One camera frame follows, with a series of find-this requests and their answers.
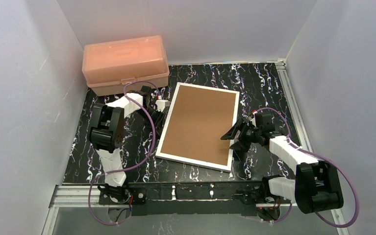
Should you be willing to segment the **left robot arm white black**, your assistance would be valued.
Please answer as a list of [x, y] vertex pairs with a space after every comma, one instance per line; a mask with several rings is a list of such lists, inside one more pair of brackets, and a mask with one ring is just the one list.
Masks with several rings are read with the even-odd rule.
[[170, 102], [161, 95], [154, 96], [154, 89], [149, 86], [129, 91], [111, 103], [94, 105], [88, 136], [100, 157], [107, 185], [121, 187], [126, 180], [119, 151], [124, 138], [125, 118], [139, 113], [151, 126], [156, 140], [161, 136], [164, 110], [169, 105]]

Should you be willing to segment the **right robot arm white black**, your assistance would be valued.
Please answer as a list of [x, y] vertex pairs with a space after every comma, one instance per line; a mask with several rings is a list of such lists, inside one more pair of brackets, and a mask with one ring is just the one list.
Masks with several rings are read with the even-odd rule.
[[292, 141], [276, 130], [271, 113], [253, 112], [251, 120], [238, 119], [221, 139], [233, 140], [229, 148], [241, 152], [249, 151], [251, 144], [258, 143], [293, 170], [294, 179], [279, 175], [264, 177], [257, 198], [283, 197], [296, 203], [305, 214], [343, 207], [336, 167], [292, 146]]

